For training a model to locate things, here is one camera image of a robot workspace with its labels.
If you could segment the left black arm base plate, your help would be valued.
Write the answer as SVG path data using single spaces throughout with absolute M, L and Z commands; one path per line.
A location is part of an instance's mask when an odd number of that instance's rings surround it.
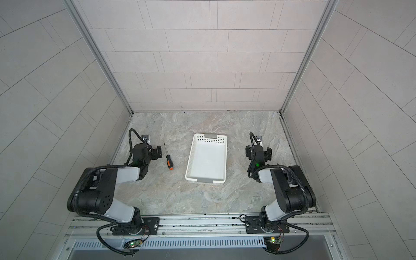
M 144 217 L 139 221 L 133 219 L 129 223 L 118 223 L 110 228 L 113 236 L 138 236 L 156 235 L 158 232 L 160 218 Z

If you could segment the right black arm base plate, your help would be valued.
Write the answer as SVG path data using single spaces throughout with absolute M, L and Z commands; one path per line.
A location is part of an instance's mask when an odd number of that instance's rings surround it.
M 240 221 L 245 224 L 247 234 L 287 234 L 287 222 L 271 222 L 264 216 L 240 215 Z

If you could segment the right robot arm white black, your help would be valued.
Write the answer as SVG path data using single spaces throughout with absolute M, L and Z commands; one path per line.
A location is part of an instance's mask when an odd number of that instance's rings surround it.
M 298 165 L 267 165 L 272 149 L 248 145 L 245 156 L 250 160 L 248 177 L 258 183 L 272 184 L 276 199 L 262 208 L 257 224 L 266 233 L 279 230 L 287 219 L 306 213 L 316 206 L 316 196 Z

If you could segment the orange black screwdriver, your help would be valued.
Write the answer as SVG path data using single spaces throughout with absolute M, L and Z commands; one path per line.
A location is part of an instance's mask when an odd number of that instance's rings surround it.
M 166 144 L 164 144 L 164 148 L 165 148 L 165 151 L 166 151 L 166 162 L 167 162 L 168 169 L 173 170 L 174 169 L 173 161 L 171 159 L 170 154 L 167 151 Z

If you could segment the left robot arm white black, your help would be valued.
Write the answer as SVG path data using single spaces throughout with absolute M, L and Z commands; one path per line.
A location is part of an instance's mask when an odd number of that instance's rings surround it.
M 161 146 L 153 149 L 140 143 L 131 149 L 131 163 L 86 168 L 68 198 L 67 209 L 109 222 L 114 236 L 156 235 L 159 218 L 142 218 L 137 207 L 120 202 L 114 194 L 118 184 L 143 180 L 150 162 L 161 157 Z

